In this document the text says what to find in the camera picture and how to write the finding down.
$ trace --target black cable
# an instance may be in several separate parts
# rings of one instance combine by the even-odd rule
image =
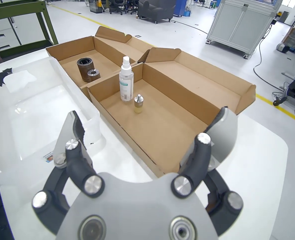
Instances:
[[[274,86],[273,84],[269,83],[268,81],[264,80],[264,79],[263,79],[261,76],[259,76],[259,75],[256,73],[256,71],[255,71],[255,68],[262,64],[261,43],[262,43],[263,40],[268,36],[268,34],[270,33],[271,29],[272,29],[272,25],[270,25],[269,29],[268,29],[268,30],[266,31],[266,33],[265,33],[265,36],[262,38],[261,42],[260,42],[259,45],[258,45],[258,50],[259,50],[259,52],[260,52],[260,58],[261,58],[261,61],[259,62],[259,64],[257,64],[257,65],[253,68],[253,71],[254,71],[254,73],[256,74],[257,77],[259,77],[262,81],[266,82],[268,85],[271,85],[271,86],[274,87],[275,89],[282,90],[282,89],[280,89],[279,87],[276,87],[276,86]]]
[[[182,24],[182,25],[187,25],[187,24],[184,24],[184,23],[182,23],[182,22],[178,22],[178,21],[174,21],[174,20],[171,20],[173,23],[180,23],[180,24]],[[197,29],[197,30],[199,30],[199,31],[201,31],[201,32],[203,32],[203,33],[205,33],[205,34],[207,34],[208,35],[208,33],[206,33],[205,31],[203,31],[203,30],[201,30],[201,29],[198,29],[198,28],[196,28],[196,27],[194,27],[194,26],[190,26],[190,25],[187,25],[187,26],[189,26],[189,27],[192,27],[192,28],[195,28],[195,29]]]

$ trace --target spray bottle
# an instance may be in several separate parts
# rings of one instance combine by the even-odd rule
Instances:
[[[122,101],[129,102],[133,98],[134,73],[128,56],[123,57],[119,79],[121,99]]]

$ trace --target metal bolt head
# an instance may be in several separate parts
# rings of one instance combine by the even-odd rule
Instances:
[[[66,154],[65,153],[60,153],[54,158],[54,162],[58,165],[61,165],[65,162],[66,160]]]
[[[182,196],[189,195],[192,191],[190,181],[183,176],[177,176],[174,180],[174,188]]]
[[[89,195],[96,194],[101,187],[102,179],[96,175],[89,177],[84,184],[84,190]]]
[[[199,133],[197,139],[205,145],[208,145],[211,142],[210,136],[206,133]]]
[[[34,208],[41,208],[47,202],[47,195],[44,191],[39,191],[32,200],[32,206]]]
[[[77,147],[78,144],[79,144],[79,141],[77,141],[76,139],[71,139],[71,140],[66,142],[65,148],[67,150],[73,150],[73,149],[75,149]]]
[[[240,210],[243,207],[242,197],[234,191],[230,192],[227,201],[233,209]]]

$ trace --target metal bolt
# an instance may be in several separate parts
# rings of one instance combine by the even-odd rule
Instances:
[[[208,145],[211,142],[210,136],[206,133],[199,133],[197,139],[205,145]]]
[[[75,149],[77,147],[78,144],[79,144],[79,141],[77,141],[76,139],[71,139],[71,140],[66,142],[65,148],[67,150],[73,150],[73,149]]]
[[[174,180],[175,190],[182,196],[189,195],[192,191],[190,181],[183,176],[177,176]]]
[[[89,177],[85,184],[84,184],[84,190],[87,194],[93,195],[96,194],[100,188],[102,187],[102,180],[99,176],[91,176]]]
[[[230,192],[227,201],[233,209],[240,210],[243,207],[242,197],[234,191]]]
[[[196,231],[189,219],[178,216],[170,223],[169,236],[171,240],[195,240]]]
[[[47,202],[47,195],[44,191],[39,191],[32,200],[32,206],[34,208],[41,208]]]
[[[54,159],[54,162],[58,165],[61,165],[65,162],[66,160],[66,154],[65,153],[61,153],[61,154],[58,154],[55,159]]]

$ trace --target gray metal plate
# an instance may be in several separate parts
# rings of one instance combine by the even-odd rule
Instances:
[[[218,240],[215,228],[195,193],[178,199],[171,191],[177,173],[148,183],[130,183],[108,174],[103,194],[95,199],[80,193],[67,213],[57,240],[76,240],[81,223],[91,215],[106,224],[105,240],[166,240],[172,219],[184,216],[195,225],[197,239]]]

